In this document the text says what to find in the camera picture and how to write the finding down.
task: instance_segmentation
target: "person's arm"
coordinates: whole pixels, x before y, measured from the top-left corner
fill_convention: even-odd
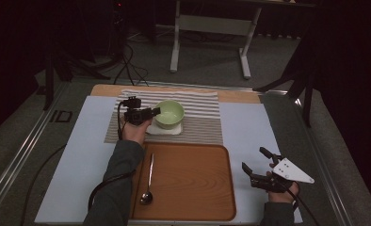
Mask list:
[[[145,138],[145,131],[150,124],[151,121],[146,121],[140,126],[125,125],[123,140],[116,143],[115,150],[109,159],[104,180],[136,169],[145,154],[141,144]],[[94,204],[86,215],[83,225],[127,225],[131,194],[132,177],[120,179],[104,186],[95,195]]]
[[[298,185],[293,183],[289,190],[298,194]],[[294,198],[288,193],[268,191],[268,202],[265,203],[264,217],[260,226],[288,226],[294,225]]]

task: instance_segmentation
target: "bowl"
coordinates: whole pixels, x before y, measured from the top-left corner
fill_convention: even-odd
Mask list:
[[[161,113],[155,116],[155,121],[162,129],[174,129],[185,116],[185,109],[176,101],[162,101],[155,107],[160,107]]]

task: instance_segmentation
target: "wooden board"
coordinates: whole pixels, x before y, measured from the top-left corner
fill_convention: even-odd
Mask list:
[[[228,151],[219,145],[147,143],[134,183],[132,219],[222,221],[235,217]],[[153,202],[139,199],[147,190],[150,158]]]
[[[256,92],[246,90],[222,90],[222,89],[190,89],[175,87],[134,87],[99,84],[92,89],[92,96],[117,97],[123,89],[148,90],[148,91],[195,91],[195,92],[217,92],[219,102],[260,104]]]

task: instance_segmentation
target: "brown tray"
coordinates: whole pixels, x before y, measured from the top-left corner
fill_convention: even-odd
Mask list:
[[[227,221],[235,217],[229,154],[223,146],[147,143],[144,161],[134,177],[131,219]],[[150,190],[153,202],[139,199]]]

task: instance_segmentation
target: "placemat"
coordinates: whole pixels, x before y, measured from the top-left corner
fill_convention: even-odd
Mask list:
[[[132,219],[228,221],[236,214],[229,154],[221,145],[147,143],[138,182],[134,183]],[[153,201],[142,205],[150,158]]]
[[[223,144],[218,94],[190,91],[142,91],[124,89],[118,97],[106,132],[105,143],[118,140],[118,105],[130,96],[141,99],[141,108],[154,107],[161,101],[174,100],[185,109],[183,131],[179,135],[147,135],[148,142]],[[121,107],[121,114],[126,107]]]

